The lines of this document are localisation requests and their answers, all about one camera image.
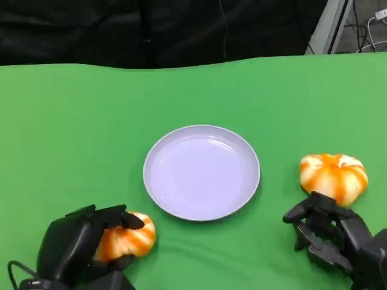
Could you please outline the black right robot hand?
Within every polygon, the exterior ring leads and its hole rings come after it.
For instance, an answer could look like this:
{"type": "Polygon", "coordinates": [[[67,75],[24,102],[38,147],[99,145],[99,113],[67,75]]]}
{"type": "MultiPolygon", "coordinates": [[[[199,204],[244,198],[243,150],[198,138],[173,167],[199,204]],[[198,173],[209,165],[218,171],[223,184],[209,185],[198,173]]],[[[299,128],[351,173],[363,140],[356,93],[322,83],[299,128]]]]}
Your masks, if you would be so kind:
{"type": "Polygon", "coordinates": [[[350,277],[358,270],[360,246],[372,238],[358,214],[318,192],[296,204],[282,220],[296,232],[295,251],[307,250],[315,264],[350,277]]]}

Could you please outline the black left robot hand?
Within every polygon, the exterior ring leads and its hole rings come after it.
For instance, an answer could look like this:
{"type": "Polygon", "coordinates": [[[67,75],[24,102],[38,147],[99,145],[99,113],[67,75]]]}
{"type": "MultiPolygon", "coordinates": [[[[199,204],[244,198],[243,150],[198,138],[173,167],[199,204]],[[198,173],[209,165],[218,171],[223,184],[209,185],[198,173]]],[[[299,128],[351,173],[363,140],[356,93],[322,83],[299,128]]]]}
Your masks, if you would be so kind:
{"type": "Polygon", "coordinates": [[[37,276],[75,286],[90,269],[105,230],[118,226],[137,230],[144,225],[125,205],[100,210],[89,205],[69,213],[46,230],[37,255],[37,276]]]}

